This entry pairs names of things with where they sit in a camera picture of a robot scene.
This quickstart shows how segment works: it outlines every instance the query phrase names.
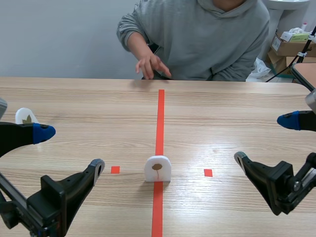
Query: red square marker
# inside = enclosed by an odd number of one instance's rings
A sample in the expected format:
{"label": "red square marker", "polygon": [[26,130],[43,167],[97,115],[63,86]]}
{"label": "red square marker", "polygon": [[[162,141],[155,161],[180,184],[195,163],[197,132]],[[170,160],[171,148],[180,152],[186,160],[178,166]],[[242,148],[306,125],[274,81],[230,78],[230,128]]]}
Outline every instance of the red square marker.
{"label": "red square marker", "polygon": [[204,169],[204,175],[206,177],[213,177],[213,170],[211,170],[211,169]]}
{"label": "red square marker", "polygon": [[111,174],[119,174],[119,166],[112,166]]}

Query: wooden table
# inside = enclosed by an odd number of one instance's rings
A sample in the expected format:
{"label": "wooden table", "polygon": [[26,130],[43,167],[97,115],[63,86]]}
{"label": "wooden table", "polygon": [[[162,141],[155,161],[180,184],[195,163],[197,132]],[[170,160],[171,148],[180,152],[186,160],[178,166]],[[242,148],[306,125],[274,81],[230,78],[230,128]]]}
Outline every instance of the wooden table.
{"label": "wooden table", "polygon": [[[150,237],[153,184],[144,165],[155,154],[158,90],[165,89],[164,152],[172,181],[164,186],[164,237],[311,237],[316,190],[288,216],[274,216],[233,155],[244,151],[294,172],[316,151],[316,133],[287,130],[277,117],[308,110],[298,84],[111,79],[0,78],[8,102],[2,121],[21,107],[53,125],[50,141],[17,149],[0,169],[27,197],[40,177],[59,180],[83,171],[92,159],[106,168],[83,203],[67,237]],[[110,174],[120,166],[119,175]],[[203,169],[213,170],[205,177]],[[21,226],[1,237],[27,237]]]}
{"label": "wooden table", "polygon": [[293,75],[310,91],[316,87],[316,63],[297,63],[292,66]]}

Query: gray hoodie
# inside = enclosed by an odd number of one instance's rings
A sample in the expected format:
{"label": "gray hoodie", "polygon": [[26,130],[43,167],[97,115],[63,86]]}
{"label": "gray hoodie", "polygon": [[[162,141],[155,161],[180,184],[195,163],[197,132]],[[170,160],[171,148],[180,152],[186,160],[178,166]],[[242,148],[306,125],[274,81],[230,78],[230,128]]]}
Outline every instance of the gray hoodie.
{"label": "gray hoodie", "polygon": [[269,13],[261,0],[224,12],[212,0],[141,0],[123,16],[123,47],[133,32],[159,46],[156,55],[177,80],[245,81],[268,35]]}

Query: gray sweatshirt sleeve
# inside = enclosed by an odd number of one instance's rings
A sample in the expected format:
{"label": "gray sweatshirt sleeve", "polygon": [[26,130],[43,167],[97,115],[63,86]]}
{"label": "gray sweatshirt sleeve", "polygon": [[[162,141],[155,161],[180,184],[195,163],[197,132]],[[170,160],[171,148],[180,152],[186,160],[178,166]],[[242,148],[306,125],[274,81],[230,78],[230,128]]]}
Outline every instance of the gray sweatshirt sleeve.
{"label": "gray sweatshirt sleeve", "polygon": [[269,23],[267,23],[261,34],[250,48],[232,65],[215,74],[213,81],[246,81],[251,71],[254,69],[253,64],[259,55],[262,45],[269,33]]}
{"label": "gray sweatshirt sleeve", "polygon": [[144,37],[146,43],[149,43],[149,39],[141,21],[142,7],[143,1],[141,0],[139,4],[135,5],[133,13],[123,16],[118,23],[117,36],[124,49],[127,51],[129,51],[127,47],[128,38],[134,32],[140,33]]}

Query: black tripod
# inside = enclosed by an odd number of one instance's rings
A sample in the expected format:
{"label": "black tripod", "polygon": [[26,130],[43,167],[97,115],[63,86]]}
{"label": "black tripod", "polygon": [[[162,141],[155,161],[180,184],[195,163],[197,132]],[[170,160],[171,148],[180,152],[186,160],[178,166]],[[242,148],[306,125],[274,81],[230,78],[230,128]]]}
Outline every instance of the black tripod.
{"label": "black tripod", "polygon": [[293,59],[293,61],[286,67],[284,68],[281,72],[279,72],[278,74],[274,75],[272,78],[270,78],[269,80],[267,80],[266,82],[269,82],[271,81],[273,78],[277,77],[278,75],[280,75],[281,73],[283,73],[285,70],[289,69],[292,67],[292,65],[295,63],[296,59],[298,58],[297,60],[297,63],[302,63],[305,56],[307,55],[307,51],[309,51],[309,46],[313,40],[313,38],[315,37],[315,34],[316,34],[316,26],[313,30],[313,32],[310,34],[309,38],[308,38],[308,41],[306,42],[306,45],[304,46],[303,48],[303,51],[302,52],[299,52],[295,58]]}

